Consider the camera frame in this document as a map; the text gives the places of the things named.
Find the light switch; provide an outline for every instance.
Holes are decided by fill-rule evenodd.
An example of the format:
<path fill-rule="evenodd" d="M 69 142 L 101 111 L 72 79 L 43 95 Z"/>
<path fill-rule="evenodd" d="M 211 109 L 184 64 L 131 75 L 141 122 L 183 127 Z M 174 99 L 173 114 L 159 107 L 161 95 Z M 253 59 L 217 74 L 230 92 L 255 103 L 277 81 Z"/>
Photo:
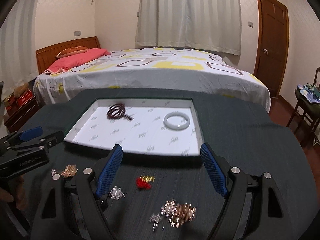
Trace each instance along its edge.
<path fill-rule="evenodd" d="M 81 31 L 73 32 L 74 36 L 81 36 Z"/>

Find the white curtain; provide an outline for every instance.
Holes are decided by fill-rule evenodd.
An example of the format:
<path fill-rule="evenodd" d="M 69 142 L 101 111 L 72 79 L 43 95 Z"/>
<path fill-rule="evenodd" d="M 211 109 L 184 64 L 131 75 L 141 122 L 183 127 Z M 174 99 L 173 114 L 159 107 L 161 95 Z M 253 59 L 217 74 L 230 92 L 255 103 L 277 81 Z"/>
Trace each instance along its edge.
<path fill-rule="evenodd" d="M 151 46 L 240 55 L 240 0 L 141 0 L 136 47 Z"/>
<path fill-rule="evenodd" d="M 2 99 L 38 76 L 34 22 L 37 0 L 18 0 L 0 28 Z"/>

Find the white box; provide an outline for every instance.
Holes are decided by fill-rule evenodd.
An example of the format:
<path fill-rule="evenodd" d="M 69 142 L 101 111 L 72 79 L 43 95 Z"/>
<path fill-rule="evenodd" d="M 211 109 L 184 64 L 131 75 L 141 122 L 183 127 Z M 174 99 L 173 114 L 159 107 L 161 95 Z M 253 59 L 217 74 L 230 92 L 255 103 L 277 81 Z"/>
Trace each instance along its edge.
<path fill-rule="evenodd" d="M 110 120 L 111 105 L 125 104 L 125 118 Z M 164 117 L 171 112 L 182 112 L 190 117 L 190 126 L 175 131 L 166 128 Z M 173 116 L 170 123 L 186 120 Z M 179 99 L 98 99 L 80 117 L 64 139 L 89 147 L 111 150 L 115 144 L 124 152 L 167 156 L 199 156 L 203 137 L 191 100 Z"/>

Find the hand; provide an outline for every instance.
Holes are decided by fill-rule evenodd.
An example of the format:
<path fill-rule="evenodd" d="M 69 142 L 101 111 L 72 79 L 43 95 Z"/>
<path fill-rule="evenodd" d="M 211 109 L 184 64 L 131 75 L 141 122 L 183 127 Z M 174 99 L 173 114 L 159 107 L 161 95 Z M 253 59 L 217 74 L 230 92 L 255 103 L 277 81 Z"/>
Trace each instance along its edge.
<path fill-rule="evenodd" d="M 18 182 L 16 188 L 16 196 L 13 197 L 9 192 L 0 188 L 0 200 L 3 200 L 5 202 L 13 202 L 15 200 L 17 209 L 23 210 L 27 206 L 26 191 L 23 188 L 24 179 L 22 176 L 15 179 Z"/>

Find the silver screw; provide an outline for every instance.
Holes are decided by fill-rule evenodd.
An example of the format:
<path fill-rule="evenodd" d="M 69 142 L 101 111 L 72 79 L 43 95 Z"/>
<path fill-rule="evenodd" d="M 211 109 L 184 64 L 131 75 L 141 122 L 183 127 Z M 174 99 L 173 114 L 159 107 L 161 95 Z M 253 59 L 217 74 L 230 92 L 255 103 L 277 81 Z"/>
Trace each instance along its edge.
<path fill-rule="evenodd" d="M 90 174 L 91 172 L 92 172 L 92 169 L 91 169 L 91 168 L 85 168 L 85 169 L 83 170 L 83 173 L 86 174 L 86 175 Z"/>
<path fill-rule="evenodd" d="M 232 171 L 233 173 L 235 173 L 235 174 L 238 174 L 238 173 L 240 172 L 240 169 L 237 168 L 237 167 L 232 167 L 232 168 L 231 168 L 231 171 Z"/>
<path fill-rule="evenodd" d="M 270 174 L 269 172 L 263 173 L 263 176 L 264 176 L 266 179 L 270 179 L 270 178 L 271 178 L 271 174 Z"/>
<path fill-rule="evenodd" d="M 56 173 L 52 176 L 53 180 L 58 180 L 60 178 L 60 174 Z"/>

